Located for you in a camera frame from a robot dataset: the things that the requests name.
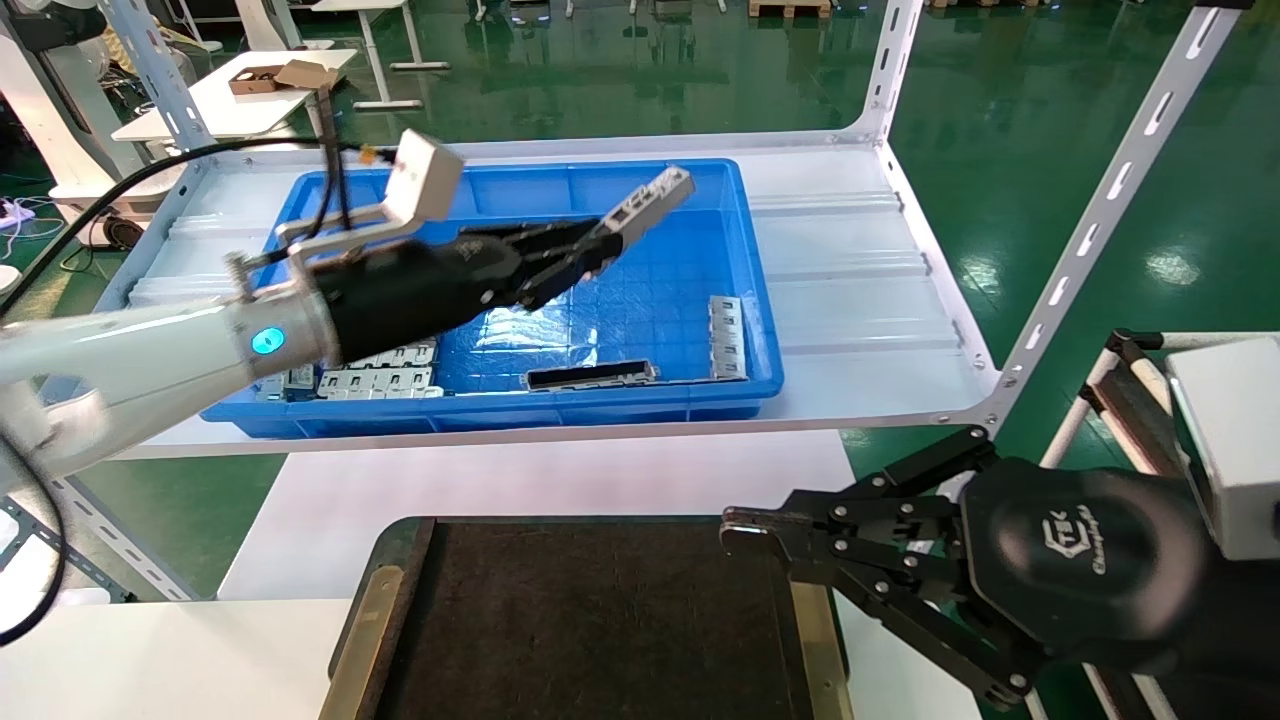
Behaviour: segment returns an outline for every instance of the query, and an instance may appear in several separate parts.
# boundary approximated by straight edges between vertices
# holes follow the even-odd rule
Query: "robotic arm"
[[[923,495],[966,471],[959,502]],[[1185,480],[1001,459],[980,427],[840,492],[730,507],[721,542],[837,589],[1000,708],[1053,661],[1280,682],[1280,566],[1226,560]]]
[[[406,132],[385,200],[352,213],[360,227],[301,242],[310,220],[278,228],[280,250],[230,259],[236,297],[0,329],[0,421],[50,475],[74,473],[255,379],[393,350],[493,307],[538,310],[608,268],[694,190],[672,167],[603,218],[465,229],[439,246],[410,238],[448,214],[461,173],[460,158]],[[291,281],[251,290],[251,274],[279,261]],[[32,387],[42,375],[88,391],[44,407]],[[17,484],[12,473],[0,470],[0,495]]]

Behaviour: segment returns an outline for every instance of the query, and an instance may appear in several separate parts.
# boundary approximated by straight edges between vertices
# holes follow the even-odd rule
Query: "white table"
[[[349,601],[56,607],[0,652],[12,720],[315,720]]]
[[[298,452],[219,598],[349,602],[378,536],[406,516],[717,515],[776,507],[792,483],[852,480],[836,430]],[[964,685],[844,598],[837,609],[859,720],[980,717]]]
[[[209,135],[216,138],[253,137],[269,132],[293,110],[308,101],[314,90],[278,90],[259,95],[234,95],[228,85],[244,68],[283,65],[289,60],[319,63],[340,70],[356,56],[355,50],[280,50],[243,53],[207,77],[191,86],[191,99],[205,120]],[[113,140],[146,142],[169,140],[169,127],[159,109],[151,109],[141,118],[111,133]]]
[[[392,10],[399,8],[404,17],[404,32],[408,33],[408,49],[413,54],[412,63],[392,63],[393,70],[447,70],[448,63],[422,61],[422,49],[417,45],[417,28],[413,27],[413,13],[408,9],[408,0],[320,0],[311,9],[316,13],[344,13],[355,10],[360,15],[360,28],[365,33],[365,46],[369,49],[369,64],[374,68],[374,82],[378,83],[378,100],[356,102],[357,110],[412,110],[422,106],[421,100],[392,100],[392,94],[387,88],[387,76],[383,73],[383,61],[378,56],[378,45],[374,42],[374,31],[369,26],[370,10]]]

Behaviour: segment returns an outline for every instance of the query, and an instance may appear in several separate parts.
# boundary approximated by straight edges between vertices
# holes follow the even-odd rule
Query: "blue indicator light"
[[[262,328],[250,341],[250,347],[259,355],[270,355],[284,347],[284,331],[280,328]]]

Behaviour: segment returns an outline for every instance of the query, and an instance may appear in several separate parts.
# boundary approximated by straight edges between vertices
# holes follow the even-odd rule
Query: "white robotic arm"
[[[284,250],[229,260],[236,297],[0,329],[0,423],[45,473],[67,475],[259,378],[393,350],[492,307],[536,310],[603,272],[692,192],[689,173],[668,168],[603,218],[463,231],[430,249],[399,240],[448,214],[461,173],[460,158],[408,131],[385,200],[352,211],[362,227],[291,243],[311,222],[282,225]],[[250,274],[276,261],[292,279],[252,291]],[[77,378],[86,392],[45,407],[37,377]],[[23,479],[14,473],[0,469],[0,495]]]

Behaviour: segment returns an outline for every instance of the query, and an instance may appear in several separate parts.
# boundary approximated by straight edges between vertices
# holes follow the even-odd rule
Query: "power strip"
[[[12,231],[14,225],[20,225],[36,217],[36,213],[13,202],[0,202],[4,214],[0,215],[0,233]]]

